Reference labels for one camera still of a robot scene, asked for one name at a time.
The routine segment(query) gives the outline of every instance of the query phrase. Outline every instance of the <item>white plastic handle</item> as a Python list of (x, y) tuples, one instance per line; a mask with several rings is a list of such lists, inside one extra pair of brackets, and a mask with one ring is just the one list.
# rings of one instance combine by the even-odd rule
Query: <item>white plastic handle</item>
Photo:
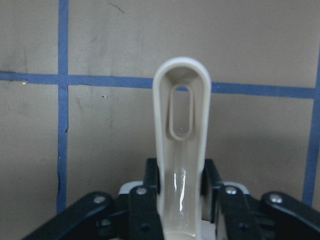
[[(175, 92), (188, 91), (187, 129), (176, 132)], [(158, 212), (166, 240), (201, 240), (201, 174), (205, 163), (211, 80), (198, 61), (165, 62), (153, 80), (156, 155), (161, 193)]]

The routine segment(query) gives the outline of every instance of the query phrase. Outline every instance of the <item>oval hole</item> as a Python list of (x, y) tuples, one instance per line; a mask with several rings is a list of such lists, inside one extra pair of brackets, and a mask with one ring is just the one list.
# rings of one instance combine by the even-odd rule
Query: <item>oval hole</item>
[(178, 140), (188, 137), (192, 128), (192, 92), (186, 86), (177, 86), (171, 92), (171, 134)]

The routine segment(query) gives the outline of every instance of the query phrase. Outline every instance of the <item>silver bolt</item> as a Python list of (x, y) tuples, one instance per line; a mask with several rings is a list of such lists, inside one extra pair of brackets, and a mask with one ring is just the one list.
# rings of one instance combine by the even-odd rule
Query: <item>silver bolt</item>
[(270, 195), (270, 200), (271, 202), (275, 203), (275, 204), (281, 204), (282, 203), (282, 197), (279, 196), (278, 194), (271, 194)]
[(139, 194), (139, 195), (145, 195), (147, 193), (147, 189), (145, 189), (144, 187), (139, 187), (136, 190), (136, 193)]
[(96, 196), (93, 201), (95, 204), (100, 204), (103, 203), (105, 200), (106, 198), (104, 196)]
[(235, 195), (237, 194), (237, 189), (234, 186), (227, 186), (225, 192), (230, 195)]

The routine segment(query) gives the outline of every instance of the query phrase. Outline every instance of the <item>blue tape line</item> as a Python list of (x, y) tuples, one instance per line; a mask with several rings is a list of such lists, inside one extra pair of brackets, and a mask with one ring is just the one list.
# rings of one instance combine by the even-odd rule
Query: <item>blue tape line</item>
[(316, 184), (317, 165), (320, 145), (320, 53), (318, 58), (317, 76), (312, 110), (312, 120), (306, 157), (302, 201), (312, 206)]
[(285, 97), (298, 99), (313, 99), (314, 88), (294, 86), (272, 86), (239, 83), (212, 83), (212, 93), (218, 94), (244, 94), (265, 97)]
[(151, 89), (152, 82), (152, 78), (142, 77), (69, 75), (67, 83), (68, 85)]
[[(69, 75), (68, 85), (87, 85), (100, 87), (123, 87), (151, 89), (152, 78)], [(308, 87), (271, 86), (239, 83), (212, 82), (212, 93), (244, 94), (266, 97), (286, 97), (298, 99), (313, 99), (315, 90)]]
[(58, 74), (68, 74), (68, 18), (69, 1), (59, 0), (58, 16)]
[(68, 86), (58, 86), (58, 195), (56, 211), (61, 213), (67, 205), (67, 157), (68, 157)]
[(56, 212), (61, 213), (67, 206), (67, 157), (68, 157), (68, 19), (69, 1), (59, 0), (58, 16), (58, 195)]
[(1, 80), (9, 81), (27, 81), (30, 84), (46, 84), (58, 85), (59, 78), (56, 74), (30, 74), (30, 73), (16, 73), (0, 71)]

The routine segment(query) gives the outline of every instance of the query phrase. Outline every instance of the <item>gray wall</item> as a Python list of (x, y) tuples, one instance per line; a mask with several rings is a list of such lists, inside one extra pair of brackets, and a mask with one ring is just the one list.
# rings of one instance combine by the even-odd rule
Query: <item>gray wall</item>
[[(0, 71), (57, 74), (58, 1), (0, 5)], [(152, 78), (164, 61), (188, 56), (214, 82), (314, 88), (319, 26), (317, 0), (69, 0), (68, 73)], [(156, 156), (152, 90), (68, 92), (67, 205), (95, 190), (116, 196)], [(312, 107), (212, 94), (206, 157), (254, 197), (279, 190), (301, 199)], [(0, 239), (56, 213), (57, 131), (56, 85), (0, 81)], [(313, 206), (320, 210), (319, 174)]]

